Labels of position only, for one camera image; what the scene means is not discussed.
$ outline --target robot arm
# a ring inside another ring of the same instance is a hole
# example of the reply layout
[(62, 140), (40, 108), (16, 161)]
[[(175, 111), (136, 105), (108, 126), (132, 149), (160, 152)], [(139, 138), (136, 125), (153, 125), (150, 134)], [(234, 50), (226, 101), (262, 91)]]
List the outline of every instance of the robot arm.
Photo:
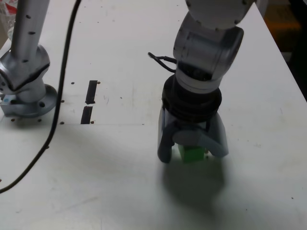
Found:
[(17, 6), (12, 46), (0, 58), (1, 108), (6, 116), (36, 117), (56, 103), (56, 90), (42, 78), (50, 60), (38, 45), (49, 0), (20, 0)]
[(189, 12), (174, 45), (176, 72), (164, 85), (159, 118), (158, 157), (171, 160), (171, 148), (206, 148), (216, 157), (228, 154), (225, 128), (217, 110), (221, 80), (241, 45), (236, 27), (251, 0), (187, 0)]

